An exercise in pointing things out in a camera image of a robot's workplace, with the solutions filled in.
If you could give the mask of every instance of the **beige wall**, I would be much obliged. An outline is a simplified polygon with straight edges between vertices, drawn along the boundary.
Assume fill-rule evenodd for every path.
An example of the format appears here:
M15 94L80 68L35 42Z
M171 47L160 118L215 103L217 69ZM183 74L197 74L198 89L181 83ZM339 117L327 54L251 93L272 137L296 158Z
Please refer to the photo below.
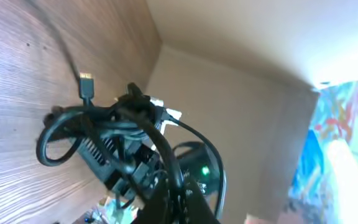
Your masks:
M316 94L164 46L147 93L219 149L227 172L223 223L246 213L276 220L303 146ZM171 145L193 139L167 129Z
M300 85L358 80L358 1L147 3L163 42L178 49Z

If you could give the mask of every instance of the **green led light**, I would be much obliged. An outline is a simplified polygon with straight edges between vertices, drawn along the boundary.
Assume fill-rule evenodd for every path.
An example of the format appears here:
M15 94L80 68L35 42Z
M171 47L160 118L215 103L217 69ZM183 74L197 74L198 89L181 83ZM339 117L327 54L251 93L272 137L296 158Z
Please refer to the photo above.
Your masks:
M209 168L208 168L208 166L204 166L201 171L202 171L202 173L203 173L204 175L208 175L208 174L209 174Z

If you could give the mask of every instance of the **cable plug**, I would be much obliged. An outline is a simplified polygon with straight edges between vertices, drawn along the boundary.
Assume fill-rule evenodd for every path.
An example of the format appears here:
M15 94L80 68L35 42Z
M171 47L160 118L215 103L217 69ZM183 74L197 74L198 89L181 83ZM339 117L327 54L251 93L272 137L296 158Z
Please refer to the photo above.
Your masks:
M85 105L91 104L94 97L93 78L90 73L80 73L80 98L83 99Z

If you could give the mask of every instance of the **wood grain surface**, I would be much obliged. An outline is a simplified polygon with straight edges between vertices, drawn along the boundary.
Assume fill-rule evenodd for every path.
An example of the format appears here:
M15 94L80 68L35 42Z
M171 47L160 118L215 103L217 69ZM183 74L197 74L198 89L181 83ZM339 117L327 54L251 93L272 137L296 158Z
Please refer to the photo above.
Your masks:
M125 84L145 88L161 40L144 0L44 0L81 72L95 78L94 103L107 106ZM43 116L80 104L63 55L25 0L0 1L0 223L71 223L105 193L79 155L58 167L35 156ZM51 147L52 156L68 148Z

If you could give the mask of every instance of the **black cable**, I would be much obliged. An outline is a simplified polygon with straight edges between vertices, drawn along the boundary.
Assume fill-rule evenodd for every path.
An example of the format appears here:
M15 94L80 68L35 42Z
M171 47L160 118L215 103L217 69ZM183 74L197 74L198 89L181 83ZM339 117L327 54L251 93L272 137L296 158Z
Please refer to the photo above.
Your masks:
M139 118L134 113L124 108L117 109L117 112L125 116L130 121L136 123L140 129L143 129L144 132L147 133L149 138L155 144L158 152L161 155L163 163L167 168L168 180L171 188L175 191L176 194L181 194L181 191L183 190L183 175L180 170L179 162L176 160L176 157L173 154L168 141L150 121Z
M114 143L115 143L116 148L118 150L118 158L121 161L126 161L125 149L124 149L124 146L121 143L121 140L120 140L119 136L114 138Z
M73 59L73 56L71 55L66 42L63 40L63 37L62 37L60 31L51 22L47 13L43 9L41 9L33 0L25 0L25 2L37 11L36 16L38 17L38 19L41 22L43 22L47 26L47 28L50 29L51 34L53 35L53 39L58 44L65 60L67 61L67 64L70 66L70 69L73 73L74 79L76 80L77 83L79 83L80 82L80 73L78 72L78 69L77 69L74 59Z
M218 190L218 201L216 202L215 206L215 217L220 218L222 211L223 211L223 205L224 205L224 197L226 194L226 173L223 168L223 161L221 156L219 155L218 150L215 148L215 146L201 133L193 129L192 127L188 126L187 124L175 119L174 117L170 117L170 121L176 123L177 125L185 128L189 132L193 133L195 136L200 138L206 146L212 151L216 158L216 162L218 163L219 168L219 190Z
M91 121L89 121L89 117L87 114L90 113L89 108L85 107L73 107L69 110L64 111L59 117L51 121L47 127L41 132L40 137L37 141L37 147L36 147L36 154L37 159L40 161L41 164L45 166L59 166L66 162L72 155L74 155L74 152L78 149L80 146L82 139L89 137L93 143L98 147L98 149L101 151L103 156L105 156L105 160L108 162L111 162L111 164L115 167L117 167L121 172L125 174L131 174L133 170L135 169L134 166L130 164L125 164L121 161L119 161L114 156L110 156L108 153L106 147L101 142L100 137L98 136L98 133L96 130L94 130L94 127L91 125ZM47 156L47 144L50 141L52 135L54 133L58 133L59 130L64 126L64 124L72 119L75 119L76 117L80 117L80 123L82 126L81 130L76 130L76 133L83 132L83 137L77 136L77 139L75 140L74 144L71 146L71 148L59 159L51 159Z

